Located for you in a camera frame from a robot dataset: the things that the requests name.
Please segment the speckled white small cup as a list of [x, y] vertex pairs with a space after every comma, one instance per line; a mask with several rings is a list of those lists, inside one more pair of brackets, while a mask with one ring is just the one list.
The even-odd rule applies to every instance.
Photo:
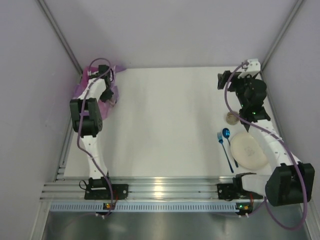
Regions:
[[239, 119], [231, 112], [228, 112], [226, 114], [225, 120], [229, 125], [232, 125], [232, 126], [236, 125], [239, 122]]

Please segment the purple printed placemat cloth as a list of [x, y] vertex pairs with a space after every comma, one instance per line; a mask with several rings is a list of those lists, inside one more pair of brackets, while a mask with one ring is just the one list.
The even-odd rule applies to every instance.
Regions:
[[[111, 96], [111, 98], [107, 98], [105, 102], [100, 100], [103, 92], [107, 90], [106, 84], [102, 79], [97, 80], [90, 87], [89, 93], [86, 96], [86, 100], [89, 98], [96, 98], [102, 120], [105, 120], [108, 117], [111, 109], [116, 105], [118, 101], [119, 91], [118, 87], [116, 86], [116, 74], [125, 71], [126, 68], [121, 65], [114, 65], [111, 70], [113, 71], [113, 81], [111, 82], [110, 89], [113, 92], [113, 95]], [[80, 83], [77, 84], [74, 88], [72, 100], [78, 98], [82, 100], [89, 89], [89, 85], [93, 83], [93, 80], [96, 79], [95, 77], [91, 79], [90, 77], [92, 75], [90, 76], [89, 72], [91, 72], [92, 74], [96, 74], [99, 73], [99, 69], [98, 67], [94, 66], [86, 66], [84, 68]]]

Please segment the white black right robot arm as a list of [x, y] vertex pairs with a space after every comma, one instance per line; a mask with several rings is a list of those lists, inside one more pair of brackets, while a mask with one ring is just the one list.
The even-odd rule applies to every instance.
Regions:
[[273, 207], [306, 205], [312, 197], [315, 169], [294, 156], [276, 133], [264, 107], [267, 85], [257, 78], [260, 71], [259, 60], [248, 59], [233, 72], [226, 70], [217, 76], [217, 88], [225, 93], [234, 92], [240, 103], [240, 109], [231, 113], [261, 147], [271, 167], [269, 175], [241, 173], [233, 182], [242, 191], [266, 197]]

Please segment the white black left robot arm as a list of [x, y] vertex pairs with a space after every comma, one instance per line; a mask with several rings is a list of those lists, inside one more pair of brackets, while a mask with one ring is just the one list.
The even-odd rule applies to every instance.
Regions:
[[105, 114], [99, 103], [108, 103], [114, 99], [114, 71], [108, 65], [99, 65], [96, 71], [89, 67], [87, 85], [83, 91], [70, 100], [72, 128], [77, 133], [77, 146], [87, 155], [89, 182], [104, 182], [108, 169], [103, 160], [100, 144], [100, 132]]

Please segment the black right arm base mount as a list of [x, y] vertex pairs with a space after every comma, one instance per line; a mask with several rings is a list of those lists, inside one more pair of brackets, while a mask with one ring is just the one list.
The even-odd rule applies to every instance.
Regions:
[[232, 178], [232, 183], [218, 183], [217, 194], [219, 200], [232, 201], [232, 200], [262, 200], [263, 196], [255, 192], [244, 190], [242, 187], [242, 177], [245, 175], [254, 175], [253, 172], [236, 174]]

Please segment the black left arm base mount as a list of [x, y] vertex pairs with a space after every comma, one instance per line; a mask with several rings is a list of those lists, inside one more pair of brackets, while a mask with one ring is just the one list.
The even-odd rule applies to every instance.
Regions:
[[114, 200], [124, 200], [129, 193], [128, 184], [112, 183], [110, 188], [104, 177], [100, 179], [93, 179], [91, 177], [88, 179], [88, 182], [80, 180], [78, 185], [84, 190], [85, 200], [111, 200], [111, 193]]

